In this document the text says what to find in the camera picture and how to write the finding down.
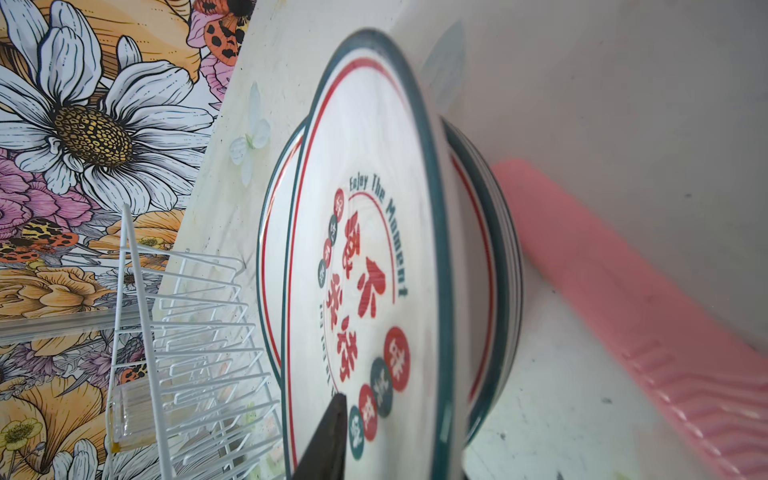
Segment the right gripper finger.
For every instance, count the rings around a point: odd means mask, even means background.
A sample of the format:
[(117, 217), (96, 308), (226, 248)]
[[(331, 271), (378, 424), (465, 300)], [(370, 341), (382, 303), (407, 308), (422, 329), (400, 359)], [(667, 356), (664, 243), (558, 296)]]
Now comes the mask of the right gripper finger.
[(347, 398), (331, 399), (295, 471), (293, 480), (343, 480), (348, 436)]

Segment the red green patterned plate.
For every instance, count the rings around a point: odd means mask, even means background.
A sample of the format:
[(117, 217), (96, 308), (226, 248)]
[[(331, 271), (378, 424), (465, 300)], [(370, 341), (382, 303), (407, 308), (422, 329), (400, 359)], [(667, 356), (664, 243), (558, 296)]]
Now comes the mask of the red green patterned plate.
[[(472, 442), (498, 402), (518, 349), (524, 311), (522, 255), (502, 189), (475, 145), (450, 122), (443, 124), (478, 271), (471, 295), (473, 383), (466, 440)], [(257, 236), (257, 301), (270, 364), (281, 374), (282, 297), (288, 210), (306, 124), (299, 123), (275, 164)]]

